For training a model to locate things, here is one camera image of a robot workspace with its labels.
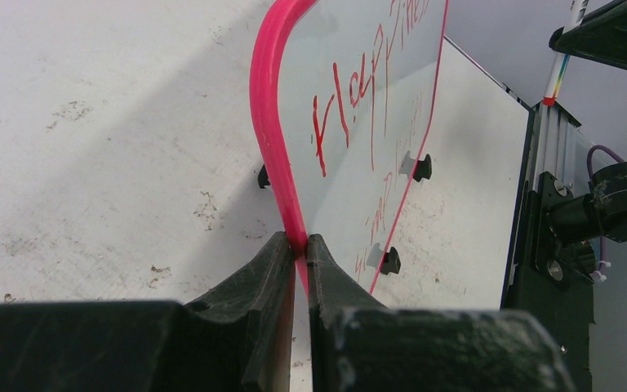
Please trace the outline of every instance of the screw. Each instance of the screw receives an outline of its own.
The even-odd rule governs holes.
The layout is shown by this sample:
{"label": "screw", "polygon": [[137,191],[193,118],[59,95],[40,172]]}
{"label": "screw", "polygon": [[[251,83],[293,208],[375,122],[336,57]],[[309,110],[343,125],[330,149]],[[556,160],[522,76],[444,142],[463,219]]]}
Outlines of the screw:
{"label": "screw", "polygon": [[568,194],[568,189],[566,189],[566,186],[559,180],[554,181],[554,188],[556,189],[558,194],[562,196],[566,196]]}
{"label": "screw", "polygon": [[563,270],[561,270],[561,265],[556,260],[552,260],[547,264],[547,271],[549,276],[554,278],[555,281],[561,282],[561,279],[563,279]]}

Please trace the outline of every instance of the dirty white surface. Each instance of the dirty white surface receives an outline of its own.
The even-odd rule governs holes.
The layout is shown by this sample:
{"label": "dirty white surface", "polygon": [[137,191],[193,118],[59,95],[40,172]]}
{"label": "dirty white surface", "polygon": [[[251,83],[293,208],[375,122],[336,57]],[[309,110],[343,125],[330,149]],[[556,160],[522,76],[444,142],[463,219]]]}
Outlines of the dirty white surface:
{"label": "dirty white surface", "polygon": [[[0,302],[189,301],[282,229],[247,95],[268,6],[0,4]],[[388,305],[498,307],[527,115],[474,71],[444,45],[434,178],[407,197]],[[300,288],[296,307],[292,390],[310,390]]]}

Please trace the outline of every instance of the purple cable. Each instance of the purple cable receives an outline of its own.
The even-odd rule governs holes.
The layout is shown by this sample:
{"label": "purple cable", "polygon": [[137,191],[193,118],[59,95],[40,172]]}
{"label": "purple cable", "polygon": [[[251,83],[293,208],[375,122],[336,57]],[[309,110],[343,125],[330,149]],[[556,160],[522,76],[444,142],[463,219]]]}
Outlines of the purple cable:
{"label": "purple cable", "polygon": [[[587,158],[588,176],[590,177],[590,180],[593,179],[593,153],[597,151],[598,149],[607,153],[607,155],[612,157],[618,163],[624,162],[624,159],[621,158],[617,153],[612,151],[609,147],[606,147],[604,145],[592,146],[592,148],[588,151],[588,158]],[[604,239],[604,236],[601,236],[599,238],[599,260],[601,261],[606,261],[605,258],[607,257],[607,247],[604,244],[605,242],[606,241]],[[600,274],[604,274],[604,268],[605,268],[604,264],[599,265],[598,271],[600,272]]]}

